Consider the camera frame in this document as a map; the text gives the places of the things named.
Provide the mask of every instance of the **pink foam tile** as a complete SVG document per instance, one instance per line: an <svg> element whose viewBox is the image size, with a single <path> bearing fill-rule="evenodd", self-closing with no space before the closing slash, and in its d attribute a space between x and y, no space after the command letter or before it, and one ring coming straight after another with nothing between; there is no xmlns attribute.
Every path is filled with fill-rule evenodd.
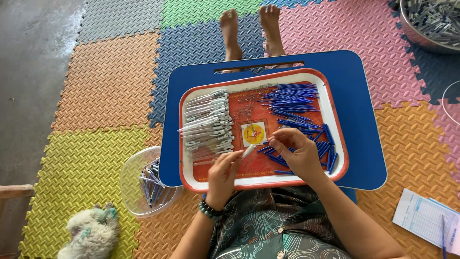
<svg viewBox="0 0 460 259"><path fill-rule="evenodd" d="M423 95L412 67L408 43L396 28L399 18L391 16L386 1L335 1L284 7L280 15L280 32L286 54L348 49L363 61L369 91L375 109L383 103L402 107L402 101L418 106Z"/></svg>
<svg viewBox="0 0 460 259"><path fill-rule="evenodd" d="M445 108L454 120L460 122L460 104L445 104ZM435 110L438 115L438 118L434 119L434 125L441 126L444 131L444 136L439 136L439 140L441 144L447 143L450 148L450 153L444 154L444 157L448 163L455 163L457 170L452 171L450 175L460 183L460 125L447 116L442 105L429 105L428 109Z"/></svg>

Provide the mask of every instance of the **blue lap desk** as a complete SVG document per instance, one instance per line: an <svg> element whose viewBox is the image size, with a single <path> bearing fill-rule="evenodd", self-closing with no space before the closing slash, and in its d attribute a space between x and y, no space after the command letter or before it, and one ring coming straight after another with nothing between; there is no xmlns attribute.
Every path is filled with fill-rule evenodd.
<svg viewBox="0 0 460 259"><path fill-rule="evenodd" d="M223 69L304 63L327 78L348 150L350 166L335 183L353 189L375 190L386 181L386 166L374 109L361 58L352 51L296 54L259 59L179 66L171 72L161 147L160 179L167 186L181 186L179 178L179 101L190 88L296 69L265 69L216 74Z"/></svg>

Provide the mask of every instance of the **foot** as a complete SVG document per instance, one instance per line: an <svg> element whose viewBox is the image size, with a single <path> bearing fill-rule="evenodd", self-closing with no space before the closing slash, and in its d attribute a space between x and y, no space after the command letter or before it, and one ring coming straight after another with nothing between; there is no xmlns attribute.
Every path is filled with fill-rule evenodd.
<svg viewBox="0 0 460 259"><path fill-rule="evenodd" d="M259 9L259 19L267 38L267 45L265 48L267 49L268 55L271 57L286 55L283 49L283 43L281 42L280 25L278 24L280 9L273 4L261 6Z"/></svg>
<svg viewBox="0 0 460 259"><path fill-rule="evenodd" d="M220 29L224 35L225 61L239 60L243 51L237 42L238 37L238 14L235 9L229 9L222 13L219 18Z"/></svg>

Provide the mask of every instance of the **gray foam tile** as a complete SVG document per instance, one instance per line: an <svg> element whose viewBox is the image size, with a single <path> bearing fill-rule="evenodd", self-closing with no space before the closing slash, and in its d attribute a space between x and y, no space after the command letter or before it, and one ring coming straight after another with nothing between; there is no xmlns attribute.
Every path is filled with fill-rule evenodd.
<svg viewBox="0 0 460 259"><path fill-rule="evenodd" d="M114 39L160 28L164 0L88 0L77 42Z"/></svg>

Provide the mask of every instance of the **woman's right hand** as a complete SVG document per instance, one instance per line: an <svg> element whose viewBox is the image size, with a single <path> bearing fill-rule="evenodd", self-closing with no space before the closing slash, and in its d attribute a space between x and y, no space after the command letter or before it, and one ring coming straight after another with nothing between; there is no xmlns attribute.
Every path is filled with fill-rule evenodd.
<svg viewBox="0 0 460 259"><path fill-rule="evenodd" d="M291 170L310 186L329 177L319 162L318 150L314 141L309 140L295 128L284 128L273 132L269 138L270 146L284 158ZM286 146L296 149L291 152Z"/></svg>

